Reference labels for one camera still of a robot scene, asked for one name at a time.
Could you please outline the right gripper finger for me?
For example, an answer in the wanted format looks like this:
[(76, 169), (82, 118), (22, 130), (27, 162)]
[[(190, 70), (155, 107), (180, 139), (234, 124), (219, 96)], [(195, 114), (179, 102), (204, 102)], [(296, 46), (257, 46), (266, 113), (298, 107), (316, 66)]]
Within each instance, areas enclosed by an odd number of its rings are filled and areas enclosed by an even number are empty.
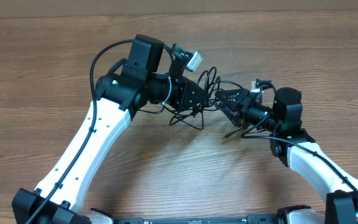
[(222, 112), (226, 115), (226, 117), (229, 119), (229, 121), (237, 127), (242, 127), (244, 122), (243, 122), (243, 117), (241, 115), (241, 109), (242, 107), (236, 107), (234, 109), (230, 109), (227, 106), (224, 106), (222, 109)]
[(249, 90), (239, 88), (235, 90), (219, 90), (215, 93), (215, 97), (229, 108), (236, 108), (242, 99), (249, 94)]

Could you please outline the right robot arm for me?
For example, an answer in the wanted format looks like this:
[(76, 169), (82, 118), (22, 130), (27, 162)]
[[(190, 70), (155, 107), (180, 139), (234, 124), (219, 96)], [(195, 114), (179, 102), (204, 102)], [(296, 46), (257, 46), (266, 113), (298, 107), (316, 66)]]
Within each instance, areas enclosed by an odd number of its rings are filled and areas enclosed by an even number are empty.
[(268, 131), (272, 154), (298, 173), (324, 200), (325, 213), (307, 205), (280, 208), (275, 223), (357, 223), (358, 179), (335, 164), (302, 128), (301, 92), (294, 88), (276, 90), (271, 107), (261, 104), (262, 89), (218, 90), (219, 108), (238, 127), (242, 138), (252, 130)]

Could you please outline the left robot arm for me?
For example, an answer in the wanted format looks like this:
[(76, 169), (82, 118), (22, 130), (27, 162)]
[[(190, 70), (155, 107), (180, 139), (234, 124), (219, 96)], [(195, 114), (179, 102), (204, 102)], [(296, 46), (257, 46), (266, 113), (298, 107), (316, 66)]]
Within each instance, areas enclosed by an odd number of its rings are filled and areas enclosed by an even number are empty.
[(207, 94), (183, 76), (202, 62), (196, 50), (138, 34), (128, 57), (107, 74), (90, 78), (86, 118), (53, 169), (33, 191), (20, 189), (12, 200), (17, 223), (113, 223), (103, 211), (82, 213), (89, 186), (106, 154), (135, 114), (147, 103), (197, 113)]

